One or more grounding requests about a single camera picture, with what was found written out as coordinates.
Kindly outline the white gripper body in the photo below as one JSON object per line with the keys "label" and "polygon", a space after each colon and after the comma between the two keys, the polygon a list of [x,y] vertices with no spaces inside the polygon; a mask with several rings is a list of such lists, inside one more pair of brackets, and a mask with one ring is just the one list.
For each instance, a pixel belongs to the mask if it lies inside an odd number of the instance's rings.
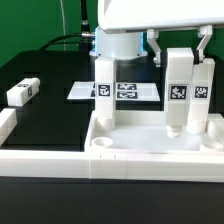
{"label": "white gripper body", "polygon": [[98,0],[105,32],[224,25],[224,0]]}

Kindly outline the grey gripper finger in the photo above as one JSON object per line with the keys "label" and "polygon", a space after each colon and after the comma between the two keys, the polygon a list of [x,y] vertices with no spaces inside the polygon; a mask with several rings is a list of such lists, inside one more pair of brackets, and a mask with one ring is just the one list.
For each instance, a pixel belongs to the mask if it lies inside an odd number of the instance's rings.
{"label": "grey gripper finger", "polygon": [[155,53],[154,63],[157,67],[161,66],[161,49],[157,43],[157,39],[159,37],[159,31],[156,29],[148,29],[147,30],[147,42],[151,49]]}
{"label": "grey gripper finger", "polygon": [[212,35],[213,35],[212,25],[201,26],[198,30],[198,37],[200,38],[200,42],[196,50],[198,52],[198,59],[200,62],[204,60],[204,50],[207,44],[209,43]]}

